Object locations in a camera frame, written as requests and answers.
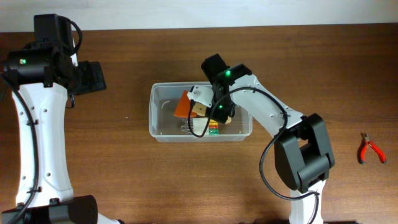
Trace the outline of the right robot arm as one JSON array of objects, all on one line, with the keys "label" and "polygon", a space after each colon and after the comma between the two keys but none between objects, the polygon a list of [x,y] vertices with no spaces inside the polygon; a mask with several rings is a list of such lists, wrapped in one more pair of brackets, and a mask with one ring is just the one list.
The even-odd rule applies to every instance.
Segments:
[{"label": "right robot arm", "polygon": [[[259,172],[274,195],[291,202],[289,222],[323,223],[322,192],[335,157],[322,117],[293,110],[266,90],[247,66],[230,67],[219,54],[206,58],[201,69],[213,91],[207,116],[225,123],[239,106],[272,136],[260,158]],[[270,148],[274,149],[275,169],[290,189],[289,196],[274,190],[265,177],[264,161]]]}]

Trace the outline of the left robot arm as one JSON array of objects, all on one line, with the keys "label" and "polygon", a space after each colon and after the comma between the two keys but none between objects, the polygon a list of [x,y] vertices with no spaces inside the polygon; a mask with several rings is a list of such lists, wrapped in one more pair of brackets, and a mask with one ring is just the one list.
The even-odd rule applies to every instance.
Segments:
[{"label": "left robot arm", "polygon": [[98,62],[77,60],[80,28],[57,14],[34,17],[33,42],[10,52],[1,78],[19,122],[21,173],[16,207],[3,223],[111,223],[92,195],[73,193],[65,152],[65,111],[74,97],[106,88]]}]

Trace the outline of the orange scraper with wooden handle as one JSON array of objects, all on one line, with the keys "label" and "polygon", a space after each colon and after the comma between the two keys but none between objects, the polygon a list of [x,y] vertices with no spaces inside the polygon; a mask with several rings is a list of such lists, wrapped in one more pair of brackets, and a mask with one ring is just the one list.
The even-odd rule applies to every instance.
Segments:
[{"label": "orange scraper with wooden handle", "polygon": [[[176,118],[188,118],[188,112],[190,111],[190,100],[187,96],[188,91],[184,90],[182,93],[182,96],[180,100],[178,101],[177,107],[174,111],[174,117]],[[197,113],[192,109],[190,113],[191,118],[204,118],[206,117],[206,114],[203,114],[202,112]]]}]

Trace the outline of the clear plastic container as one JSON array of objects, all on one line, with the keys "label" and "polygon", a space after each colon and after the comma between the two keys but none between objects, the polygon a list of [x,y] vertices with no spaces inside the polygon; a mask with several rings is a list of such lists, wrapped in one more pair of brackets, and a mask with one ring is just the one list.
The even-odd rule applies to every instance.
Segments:
[{"label": "clear plastic container", "polygon": [[152,86],[149,103],[149,133],[159,142],[225,142],[243,141],[252,133],[252,115],[242,107],[235,107],[229,124],[219,124],[218,134],[202,138],[192,136],[185,118],[174,116],[184,91],[195,85],[210,87],[209,82],[169,82]]}]

